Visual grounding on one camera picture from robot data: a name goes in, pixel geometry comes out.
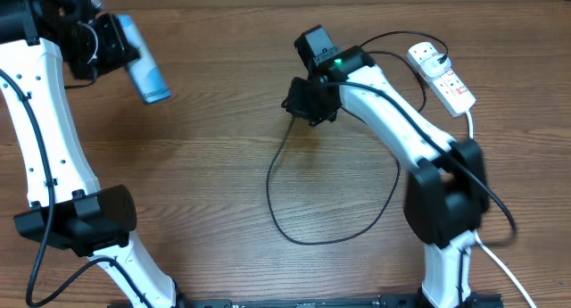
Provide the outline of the blue Galaxy smartphone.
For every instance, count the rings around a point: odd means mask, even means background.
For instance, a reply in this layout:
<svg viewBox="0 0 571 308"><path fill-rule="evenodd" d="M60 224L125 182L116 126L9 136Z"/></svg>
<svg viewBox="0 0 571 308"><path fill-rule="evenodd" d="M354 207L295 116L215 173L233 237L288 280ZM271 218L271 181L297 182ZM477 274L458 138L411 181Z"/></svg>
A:
<svg viewBox="0 0 571 308"><path fill-rule="evenodd" d="M134 20L127 14L120 14L117 18L128 44L132 45L139 55L126 66L139 97L146 104L169 98L169 87Z"/></svg>

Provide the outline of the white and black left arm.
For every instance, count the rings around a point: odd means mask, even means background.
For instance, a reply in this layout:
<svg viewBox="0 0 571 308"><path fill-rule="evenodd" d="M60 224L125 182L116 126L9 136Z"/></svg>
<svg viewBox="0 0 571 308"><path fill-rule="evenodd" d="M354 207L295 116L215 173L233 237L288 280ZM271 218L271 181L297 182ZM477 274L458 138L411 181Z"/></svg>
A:
<svg viewBox="0 0 571 308"><path fill-rule="evenodd" d="M128 72L147 104L170 91L137 25L101 0L1 0L1 90L20 145L29 209L14 218L41 250L71 250L101 267L131 307L183 307L186 298L137 234L128 189L103 188L79 142L63 79L89 87Z"/></svg>

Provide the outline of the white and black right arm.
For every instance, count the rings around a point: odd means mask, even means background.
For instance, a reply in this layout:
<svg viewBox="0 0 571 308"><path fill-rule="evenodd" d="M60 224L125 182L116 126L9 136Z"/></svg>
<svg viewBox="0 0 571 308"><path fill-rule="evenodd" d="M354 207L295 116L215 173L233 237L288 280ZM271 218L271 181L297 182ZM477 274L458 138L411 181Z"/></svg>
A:
<svg viewBox="0 0 571 308"><path fill-rule="evenodd" d="M315 127L345 108L365 122L408 172L404 214L425 245L422 307L466 307L469 256L489 208L482 151L433 126L387 81L360 46L341 49L318 25L294 48L308 71L294 78L283 108Z"/></svg>

